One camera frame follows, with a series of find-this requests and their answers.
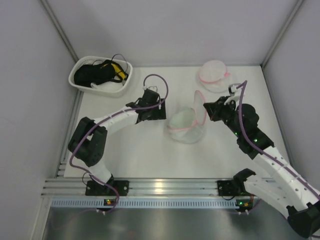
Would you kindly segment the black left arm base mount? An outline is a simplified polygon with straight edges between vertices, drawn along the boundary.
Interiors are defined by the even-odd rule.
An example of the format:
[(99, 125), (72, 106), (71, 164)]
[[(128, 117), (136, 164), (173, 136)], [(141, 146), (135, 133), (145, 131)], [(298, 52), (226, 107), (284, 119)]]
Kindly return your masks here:
[[(130, 182), (128, 180), (114, 180), (113, 178), (108, 182), (119, 194), (119, 196), (127, 196), (129, 192)], [(91, 179), (86, 183), (86, 196), (116, 196), (116, 192), (106, 185), (97, 183)]]

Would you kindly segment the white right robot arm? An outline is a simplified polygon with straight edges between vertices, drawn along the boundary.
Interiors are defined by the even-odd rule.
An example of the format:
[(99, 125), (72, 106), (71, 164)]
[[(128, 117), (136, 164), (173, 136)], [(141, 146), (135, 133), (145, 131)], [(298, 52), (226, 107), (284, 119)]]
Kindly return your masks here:
[(279, 185), (273, 187), (248, 168), (233, 176), (239, 193), (256, 195), (278, 210), (291, 228), (309, 238), (320, 229), (320, 192), (307, 183), (275, 147), (274, 142), (258, 128), (259, 116), (250, 104), (236, 105), (220, 97), (203, 107), (211, 121), (222, 121), (236, 136), (240, 150), (262, 167)]

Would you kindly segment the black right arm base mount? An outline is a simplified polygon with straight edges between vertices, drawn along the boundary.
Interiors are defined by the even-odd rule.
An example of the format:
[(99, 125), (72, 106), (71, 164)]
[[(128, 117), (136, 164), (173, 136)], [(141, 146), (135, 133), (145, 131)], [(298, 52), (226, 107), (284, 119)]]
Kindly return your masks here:
[(232, 180), (218, 180), (217, 190), (220, 197), (250, 196), (242, 182)]

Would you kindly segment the white mesh laundry bag front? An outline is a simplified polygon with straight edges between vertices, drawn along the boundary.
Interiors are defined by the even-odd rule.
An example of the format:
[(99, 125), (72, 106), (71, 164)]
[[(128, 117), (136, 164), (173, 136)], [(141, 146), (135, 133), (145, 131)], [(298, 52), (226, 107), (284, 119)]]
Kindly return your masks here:
[(193, 96), (193, 106), (182, 107), (171, 117), (167, 130), (173, 140), (183, 144), (194, 144), (202, 138), (207, 118), (204, 103), (203, 93), (196, 90)]

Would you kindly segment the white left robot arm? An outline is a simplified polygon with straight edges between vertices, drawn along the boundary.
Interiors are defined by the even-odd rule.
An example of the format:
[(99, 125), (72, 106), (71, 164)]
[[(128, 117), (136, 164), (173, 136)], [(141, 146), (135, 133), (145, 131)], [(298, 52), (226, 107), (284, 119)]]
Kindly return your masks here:
[(146, 89), (142, 97), (115, 113), (95, 119), (83, 117), (67, 146), (72, 153), (70, 166), (85, 171), (99, 185), (111, 185), (113, 175), (102, 160), (107, 137), (143, 121), (166, 119), (165, 100), (156, 91)]

